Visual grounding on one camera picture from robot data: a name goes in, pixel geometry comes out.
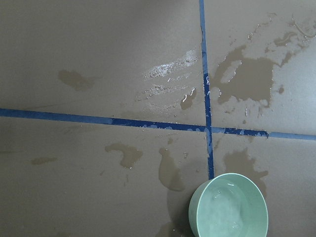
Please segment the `green ceramic bowl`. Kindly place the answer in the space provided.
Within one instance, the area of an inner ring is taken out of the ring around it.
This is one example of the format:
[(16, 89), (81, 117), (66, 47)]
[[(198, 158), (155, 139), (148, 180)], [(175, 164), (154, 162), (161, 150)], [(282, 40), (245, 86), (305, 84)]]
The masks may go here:
[(196, 237), (265, 237), (269, 216), (263, 194), (249, 178), (225, 173), (201, 184), (188, 218)]

